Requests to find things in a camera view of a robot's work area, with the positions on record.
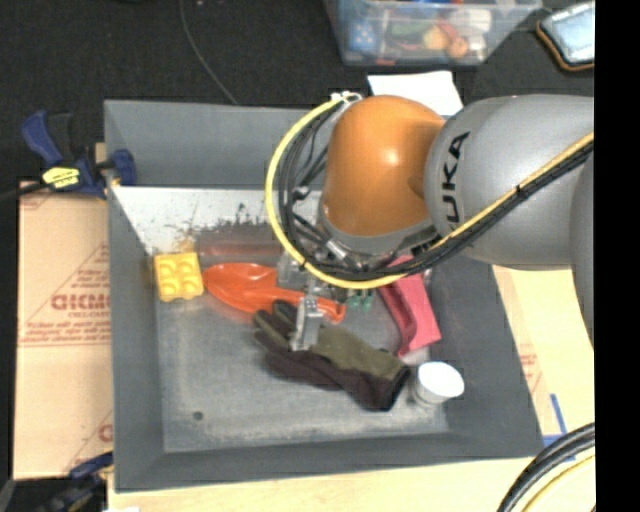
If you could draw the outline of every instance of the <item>white paper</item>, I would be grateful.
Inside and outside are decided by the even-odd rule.
[[[419,74],[369,75],[375,95],[392,94],[418,101],[441,116],[452,116],[462,108],[451,71]]]

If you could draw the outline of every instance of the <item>yellow cable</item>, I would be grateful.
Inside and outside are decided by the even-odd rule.
[[[587,469],[587,464],[589,464],[592,460],[595,459],[595,454],[590,455],[589,457],[581,460],[580,462],[576,462],[572,466],[565,469],[559,475],[556,475],[552,480],[550,480],[544,487],[542,487],[534,496],[527,502],[527,504],[522,509],[522,512],[531,512],[536,504],[539,504],[544,498],[546,498],[549,493],[560,483],[561,480],[571,477],[572,475],[576,475],[579,472]]]
[[[284,154],[287,146],[294,140],[294,138],[298,135],[298,133],[302,131],[313,119],[315,119],[320,114],[326,112],[327,110],[331,109],[333,106],[337,105],[342,101],[346,101],[345,96],[342,96],[338,99],[331,99],[323,103],[322,105],[316,107],[315,109],[305,114],[302,118],[300,118],[285,134],[285,136],[282,138],[282,140],[276,147],[273,153],[273,156],[271,157],[271,161],[269,162],[269,167],[267,169],[267,176],[265,178],[265,189],[264,189],[265,203],[266,203],[266,209],[267,209],[267,217],[269,219],[269,223],[271,224],[271,228],[274,234],[276,235],[276,238],[278,238],[278,241],[280,242],[282,247],[291,255],[291,257],[299,265],[304,264],[304,268],[308,270],[310,274],[331,285],[338,286],[340,288],[353,289],[353,290],[368,290],[371,288],[378,288],[380,286],[391,284],[397,281],[398,279],[401,279],[407,276],[408,274],[407,273],[393,274],[393,275],[388,275],[384,277],[379,277],[377,279],[370,279],[368,281],[349,281],[346,279],[339,279],[334,276],[325,274],[324,272],[314,267],[311,263],[306,262],[305,257],[302,254],[300,254],[296,250],[296,248],[293,246],[293,244],[289,241],[286,234],[282,230],[282,227],[280,226],[278,217],[276,215],[275,207],[273,205],[273,182],[275,179],[276,171],[278,169],[278,164],[280,163],[280,159],[282,158],[282,155]],[[589,134],[585,135],[574,144],[571,144],[568,148],[566,148],[560,154],[558,154],[549,162],[547,162],[545,165],[540,167],[540,169],[538,169],[536,172],[532,173],[525,180],[520,182],[520,184],[517,187],[506,192],[502,197],[500,197],[494,203],[487,206],[485,209],[483,209],[482,211],[480,211],[479,213],[471,217],[469,220],[467,220],[460,226],[458,226],[451,233],[449,233],[448,235],[440,239],[436,244],[430,247],[429,250],[440,247],[442,244],[444,244],[448,240],[451,240],[452,238],[460,235],[462,232],[469,229],[474,224],[477,224],[478,222],[480,222],[483,218],[490,215],[491,212],[493,212],[496,208],[500,207],[503,203],[511,199],[514,195],[518,194],[519,189],[521,187],[529,184],[531,181],[544,175],[546,172],[548,172],[550,169],[558,165],[560,162],[567,159],[569,156],[576,153],[577,151],[585,147],[587,144],[591,143],[593,141],[593,137],[594,137],[593,132],[590,132]]]

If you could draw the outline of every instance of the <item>black glove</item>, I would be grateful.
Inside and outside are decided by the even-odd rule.
[[[265,360],[276,374],[324,389],[344,389],[363,407],[387,411],[409,376],[398,357],[377,350],[340,327],[321,327],[308,350],[289,349],[295,331],[296,308],[276,301],[273,314],[253,316],[255,339],[267,349]]]

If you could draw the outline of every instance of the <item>orange plastic spoon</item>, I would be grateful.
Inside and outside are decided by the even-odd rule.
[[[298,305],[303,292],[276,286],[277,273],[272,267],[256,263],[218,263],[202,273],[205,288],[226,304],[247,313],[260,309],[272,312],[275,300]],[[346,306],[329,299],[317,299],[318,309],[333,323],[343,320]]]

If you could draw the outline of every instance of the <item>pink object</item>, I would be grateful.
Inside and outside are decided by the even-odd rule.
[[[407,259],[409,257],[399,258],[394,264]],[[402,346],[398,357],[440,340],[440,328],[420,275],[403,277],[378,291],[400,330]]]

